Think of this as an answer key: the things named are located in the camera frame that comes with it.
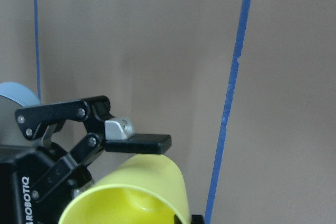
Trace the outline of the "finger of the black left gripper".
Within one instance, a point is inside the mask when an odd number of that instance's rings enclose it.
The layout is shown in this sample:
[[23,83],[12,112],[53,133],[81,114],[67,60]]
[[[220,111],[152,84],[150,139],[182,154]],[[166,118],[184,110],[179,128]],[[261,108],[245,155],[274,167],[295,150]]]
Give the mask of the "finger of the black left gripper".
[[204,217],[202,215],[192,215],[191,224],[204,224]]

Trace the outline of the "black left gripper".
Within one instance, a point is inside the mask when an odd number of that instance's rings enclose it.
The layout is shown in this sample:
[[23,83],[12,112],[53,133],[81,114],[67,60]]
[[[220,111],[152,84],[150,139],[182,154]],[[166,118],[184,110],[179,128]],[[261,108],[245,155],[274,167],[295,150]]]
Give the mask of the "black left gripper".
[[[110,113],[106,96],[17,109],[26,140],[37,147],[1,145],[1,223],[58,223],[68,204],[92,185],[87,167],[101,152],[164,154],[170,135],[135,133],[130,120]],[[66,121],[86,135],[66,152],[51,140]]]

